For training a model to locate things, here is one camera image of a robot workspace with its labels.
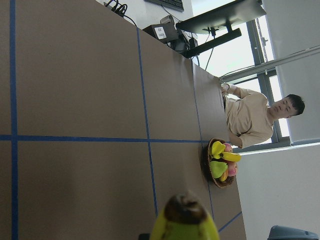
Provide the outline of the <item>yellow banana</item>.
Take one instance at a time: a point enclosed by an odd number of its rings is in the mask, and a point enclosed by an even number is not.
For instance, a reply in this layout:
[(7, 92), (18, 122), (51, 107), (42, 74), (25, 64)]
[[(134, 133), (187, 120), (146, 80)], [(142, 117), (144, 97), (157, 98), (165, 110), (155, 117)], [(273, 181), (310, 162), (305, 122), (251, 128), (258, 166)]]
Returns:
[(221, 152), (213, 155), (214, 159), (224, 159), (229, 162), (239, 162), (241, 160), (241, 155), (233, 152)]
[(159, 212), (151, 240), (219, 240), (213, 218), (191, 193), (173, 195)]

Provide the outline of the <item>wicker fruit basket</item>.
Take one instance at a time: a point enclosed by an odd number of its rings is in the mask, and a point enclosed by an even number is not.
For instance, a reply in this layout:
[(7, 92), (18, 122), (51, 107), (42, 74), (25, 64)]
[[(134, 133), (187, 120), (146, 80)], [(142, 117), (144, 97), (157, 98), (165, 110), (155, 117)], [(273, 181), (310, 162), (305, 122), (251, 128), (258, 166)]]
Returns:
[(215, 159), (211, 153), (212, 153), (212, 146), (215, 142), (220, 142), (221, 144), (225, 144), (226, 142), (223, 139), (220, 138), (212, 138), (208, 144), (203, 147), (201, 152), (201, 166), (204, 176), (208, 181), (211, 181), (214, 183), (218, 188), (223, 189), (228, 186), (230, 186), (234, 180), (236, 179), (235, 176), (228, 175), (225, 180), (220, 180), (220, 177), (215, 178), (214, 177), (214, 167), (216, 167), (216, 170), (221, 171), (222, 165), (220, 163), (223, 162), (223, 159)]

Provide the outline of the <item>yellow starfruit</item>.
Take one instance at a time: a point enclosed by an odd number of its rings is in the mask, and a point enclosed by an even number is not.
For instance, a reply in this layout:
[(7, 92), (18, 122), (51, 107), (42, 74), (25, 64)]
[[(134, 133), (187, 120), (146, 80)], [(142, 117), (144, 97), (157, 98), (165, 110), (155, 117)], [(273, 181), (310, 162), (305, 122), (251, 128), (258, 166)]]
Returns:
[(219, 155), (225, 151), (225, 145), (220, 141), (215, 141), (211, 146), (211, 155)]

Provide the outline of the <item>red apple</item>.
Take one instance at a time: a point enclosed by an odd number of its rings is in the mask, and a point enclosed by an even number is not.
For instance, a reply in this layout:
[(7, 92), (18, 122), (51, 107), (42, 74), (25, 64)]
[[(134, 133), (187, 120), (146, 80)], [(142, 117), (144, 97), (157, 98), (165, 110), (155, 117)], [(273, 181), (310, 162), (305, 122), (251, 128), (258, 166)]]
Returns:
[(232, 153), (233, 152), (233, 148), (232, 148), (232, 146), (229, 144), (229, 143), (227, 143), (227, 142), (225, 142), (225, 143), (223, 143), (224, 144), (224, 152), (229, 152), (229, 153)]
[(228, 167), (228, 176), (229, 177), (234, 177), (238, 172), (238, 164), (237, 164), (237, 162), (228, 161), (227, 162), (227, 167)]

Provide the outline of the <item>green pear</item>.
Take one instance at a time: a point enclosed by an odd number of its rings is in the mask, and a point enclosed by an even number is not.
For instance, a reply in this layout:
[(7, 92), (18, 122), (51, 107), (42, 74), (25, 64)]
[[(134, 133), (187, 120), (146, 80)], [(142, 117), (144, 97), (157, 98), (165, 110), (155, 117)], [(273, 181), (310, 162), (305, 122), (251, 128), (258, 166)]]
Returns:
[(227, 163), (221, 161), (211, 161), (209, 166), (214, 179), (218, 179), (228, 169)]

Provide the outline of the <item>red yellow mango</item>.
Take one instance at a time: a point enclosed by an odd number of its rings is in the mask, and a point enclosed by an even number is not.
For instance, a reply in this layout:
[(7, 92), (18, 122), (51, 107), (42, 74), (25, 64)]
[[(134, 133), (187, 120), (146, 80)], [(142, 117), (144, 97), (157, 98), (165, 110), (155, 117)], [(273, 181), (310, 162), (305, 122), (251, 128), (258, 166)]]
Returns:
[(228, 178), (228, 170), (226, 170), (219, 178), (218, 178), (218, 180), (220, 181), (220, 182), (224, 182), (227, 178)]

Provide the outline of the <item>black power adapter box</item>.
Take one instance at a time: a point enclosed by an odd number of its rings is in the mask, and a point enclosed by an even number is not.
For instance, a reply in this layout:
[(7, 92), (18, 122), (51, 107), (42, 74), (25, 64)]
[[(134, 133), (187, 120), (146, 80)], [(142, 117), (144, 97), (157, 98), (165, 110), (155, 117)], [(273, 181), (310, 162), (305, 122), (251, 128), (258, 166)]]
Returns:
[(178, 31), (172, 23), (152, 24), (143, 31), (164, 44), (179, 38)]

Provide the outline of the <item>person in beige shirt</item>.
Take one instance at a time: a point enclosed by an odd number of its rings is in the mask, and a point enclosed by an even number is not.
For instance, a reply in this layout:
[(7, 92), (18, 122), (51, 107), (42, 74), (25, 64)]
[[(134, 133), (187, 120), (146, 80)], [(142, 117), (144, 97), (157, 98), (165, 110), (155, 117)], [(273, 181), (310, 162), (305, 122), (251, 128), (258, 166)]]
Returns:
[(296, 94), (269, 105), (263, 93), (234, 84), (223, 83), (221, 93), (229, 141), (240, 149), (265, 142), (273, 136), (275, 121), (301, 115), (305, 110), (303, 99)]

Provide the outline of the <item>black monitor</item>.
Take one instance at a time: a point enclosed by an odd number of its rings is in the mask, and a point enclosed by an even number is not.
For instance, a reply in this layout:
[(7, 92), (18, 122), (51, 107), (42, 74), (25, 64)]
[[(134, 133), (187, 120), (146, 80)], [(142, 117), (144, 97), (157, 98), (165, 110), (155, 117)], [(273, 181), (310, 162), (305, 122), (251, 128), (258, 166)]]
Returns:
[(266, 15), (266, 11), (256, 0), (235, 0), (187, 20), (178, 22), (177, 29), (208, 34), (212, 30), (230, 29), (233, 26), (252, 21)]

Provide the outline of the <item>grey bin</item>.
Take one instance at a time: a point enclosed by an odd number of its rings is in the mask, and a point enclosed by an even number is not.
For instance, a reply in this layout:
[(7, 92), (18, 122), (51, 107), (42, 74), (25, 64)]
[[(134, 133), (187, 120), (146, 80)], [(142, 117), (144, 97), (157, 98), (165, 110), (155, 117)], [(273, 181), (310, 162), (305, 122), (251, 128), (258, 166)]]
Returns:
[(271, 227), (268, 240), (319, 240), (318, 234), (287, 226), (274, 225)]

